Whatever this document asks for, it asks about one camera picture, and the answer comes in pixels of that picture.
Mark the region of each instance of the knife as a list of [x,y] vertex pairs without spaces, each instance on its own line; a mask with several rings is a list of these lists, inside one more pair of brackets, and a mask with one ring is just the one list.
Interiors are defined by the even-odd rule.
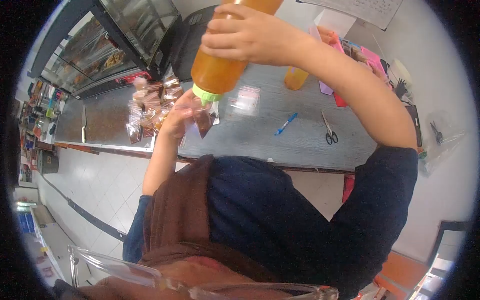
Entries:
[[85,105],[84,110],[82,112],[82,143],[85,143],[85,127],[87,126],[87,115],[85,112]]

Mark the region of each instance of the hand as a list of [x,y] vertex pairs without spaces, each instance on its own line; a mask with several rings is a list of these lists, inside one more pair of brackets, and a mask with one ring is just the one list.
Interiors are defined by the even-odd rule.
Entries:
[[190,103],[195,95],[192,89],[186,91],[172,107],[168,113],[167,118],[163,121],[160,128],[160,134],[166,134],[169,137],[179,139],[185,135],[184,120],[192,116],[193,112],[190,108]]
[[249,7],[224,4],[216,7],[215,13],[243,20],[213,19],[208,23],[200,49],[211,56],[298,67],[303,45],[313,39],[290,24]]

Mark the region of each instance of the scissors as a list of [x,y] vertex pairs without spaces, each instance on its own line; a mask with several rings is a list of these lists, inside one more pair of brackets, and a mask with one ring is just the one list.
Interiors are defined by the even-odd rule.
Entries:
[[437,130],[437,125],[435,125],[435,121],[433,121],[433,123],[430,123],[430,126],[432,127],[433,133],[435,134],[435,140],[437,141],[437,144],[441,145],[444,135]]
[[327,140],[327,144],[331,145],[333,143],[338,143],[338,137],[335,133],[335,131],[332,131],[330,128],[330,124],[328,124],[327,119],[325,119],[324,111],[320,110],[322,112],[322,117],[324,118],[325,126],[327,127],[327,134],[325,135],[325,139]]

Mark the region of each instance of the green bottle cap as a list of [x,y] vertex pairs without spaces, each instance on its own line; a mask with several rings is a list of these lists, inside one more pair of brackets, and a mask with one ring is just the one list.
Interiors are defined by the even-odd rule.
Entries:
[[205,105],[207,102],[216,102],[219,101],[223,94],[213,94],[207,91],[202,90],[196,84],[193,84],[192,87],[193,93],[202,100],[202,105]]

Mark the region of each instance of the display case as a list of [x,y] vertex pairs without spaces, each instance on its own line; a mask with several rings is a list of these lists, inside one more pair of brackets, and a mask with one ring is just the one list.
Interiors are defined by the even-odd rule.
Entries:
[[168,67],[181,17],[169,0],[70,1],[52,22],[28,75],[86,98]]

